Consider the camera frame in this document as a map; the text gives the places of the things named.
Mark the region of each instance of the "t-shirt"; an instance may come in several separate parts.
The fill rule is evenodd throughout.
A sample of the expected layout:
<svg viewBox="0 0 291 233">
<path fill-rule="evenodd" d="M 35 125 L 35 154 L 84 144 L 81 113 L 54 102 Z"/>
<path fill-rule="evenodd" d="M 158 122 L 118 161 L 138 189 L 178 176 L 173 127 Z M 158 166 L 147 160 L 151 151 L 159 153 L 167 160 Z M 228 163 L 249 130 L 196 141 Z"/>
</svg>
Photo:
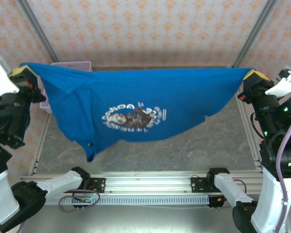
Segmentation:
<svg viewBox="0 0 291 233">
<path fill-rule="evenodd" d="M 87 161 L 119 140 L 183 133 L 218 113 L 251 68 L 85 72 L 23 63 L 42 79 L 59 129 Z"/>
</svg>

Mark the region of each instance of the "plastic basket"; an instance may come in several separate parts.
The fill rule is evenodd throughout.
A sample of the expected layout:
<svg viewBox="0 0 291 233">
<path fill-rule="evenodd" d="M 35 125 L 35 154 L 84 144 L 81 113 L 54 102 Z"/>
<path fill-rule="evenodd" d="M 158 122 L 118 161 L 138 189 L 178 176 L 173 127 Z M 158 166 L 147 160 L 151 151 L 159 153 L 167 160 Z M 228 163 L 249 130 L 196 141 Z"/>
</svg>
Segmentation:
<svg viewBox="0 0 291 233">
<path fill-rule="evenodd" d="M 55 62 L 52 63 L 51 66 L 56 67 L 63 67 L 68 69 L 74 69 L 74 70 L 82 70 L 82 71 L 92 71 L 92 63 L 90 61 L 85 62 Z M 44 89 L 43 95 L 47 98 L 44 102 L 40 103 L 40 108 L 45 110 L 47 113 L 51 114 L 52 110 L 49 105 L 49 99 L 47 96 L 47 93 Z"/>
</svg>

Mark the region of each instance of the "wallpaper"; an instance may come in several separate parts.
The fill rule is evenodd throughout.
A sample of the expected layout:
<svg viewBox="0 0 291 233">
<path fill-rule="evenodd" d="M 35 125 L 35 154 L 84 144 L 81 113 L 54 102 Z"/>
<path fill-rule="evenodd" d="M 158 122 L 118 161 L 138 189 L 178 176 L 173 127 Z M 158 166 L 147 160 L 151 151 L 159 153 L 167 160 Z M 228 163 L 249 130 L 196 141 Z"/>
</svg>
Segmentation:
<svg viewBox="0 0 291 233">
<path fill-rule="evenodd" d="M 284 65 L 291 65 L 291 0 L 278 1 L 243 67 L 254 67 L 275 81 Z"/>
<path fill-rule="evenodd" d="M 267 0 L 29 0 L 60 61 L 229 66 Z"/>
<path fill-rule="evenodd" d="M 50 59 L 29 22 L 15 0 L 0 0 L 0 55 L 13 69 L 20 63 L 50 63 Z M 9 149 L 13 157 L 8 162 L 9 180 L 15 183 L 21 175 L 28 175 L 35 158 L 47 114 L 38 104 L 32 104 L 31 123 L 26 131 L 26 146 Z"/>
</svg>

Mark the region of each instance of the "mounting plate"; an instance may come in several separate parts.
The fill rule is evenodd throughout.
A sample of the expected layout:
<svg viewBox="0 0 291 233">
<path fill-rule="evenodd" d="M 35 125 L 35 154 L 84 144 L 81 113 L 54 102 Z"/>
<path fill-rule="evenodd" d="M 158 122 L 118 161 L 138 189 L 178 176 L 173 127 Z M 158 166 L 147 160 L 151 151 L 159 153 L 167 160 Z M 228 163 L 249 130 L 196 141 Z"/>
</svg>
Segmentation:
<svg viewBox="0 0 291 233">
<path fill-rule="evenodd" d="M 106 178 L 90 178 L 89 189 L 98 193 L 104 193 L 106 187 Z"/>
<path fill-rule="evenodd" d="M 192 193 L 221 193 L 217 188 L 211 188 L 206 177 L 191 177 Z"/>
</svg>

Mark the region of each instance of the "marble floor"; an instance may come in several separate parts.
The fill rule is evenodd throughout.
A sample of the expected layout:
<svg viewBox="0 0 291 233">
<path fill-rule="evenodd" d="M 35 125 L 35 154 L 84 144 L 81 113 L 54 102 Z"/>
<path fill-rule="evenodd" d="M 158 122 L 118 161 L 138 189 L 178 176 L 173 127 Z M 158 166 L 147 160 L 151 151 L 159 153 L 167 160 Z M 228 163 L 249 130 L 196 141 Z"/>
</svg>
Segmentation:
<svg viewBox="0 0 291 233">
<path fill-rule="evenodd" d="M 191 171 L 223 166 L 229 170 L 254 169 L 243 122 L 233 98 L 206 122 L 164 141 L 120 141 L 99 153 L 93 162 L 76 142 L 70 142 L 50 116 L 36 172 L 66 172 L 81 166 L 95 171 Z"/>
</svg>

